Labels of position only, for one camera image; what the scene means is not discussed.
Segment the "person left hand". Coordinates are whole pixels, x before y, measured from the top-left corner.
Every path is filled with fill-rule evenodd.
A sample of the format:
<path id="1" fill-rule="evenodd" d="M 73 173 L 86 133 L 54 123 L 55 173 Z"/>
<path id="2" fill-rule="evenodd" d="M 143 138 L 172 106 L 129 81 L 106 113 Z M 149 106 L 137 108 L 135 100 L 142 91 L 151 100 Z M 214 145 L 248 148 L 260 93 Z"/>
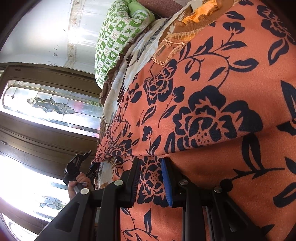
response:
<path id="1" fill-rule="evenodd" d="M 84 173 L 80 172 L 74 181 L 69 181 L 68 183 L 68 194 L 70 200 L 75 197 L 76 192 L 74 188 L 78 187 L 79 184 L 81 184 L 83 188 L 93 190 L 91 180 Z"/>

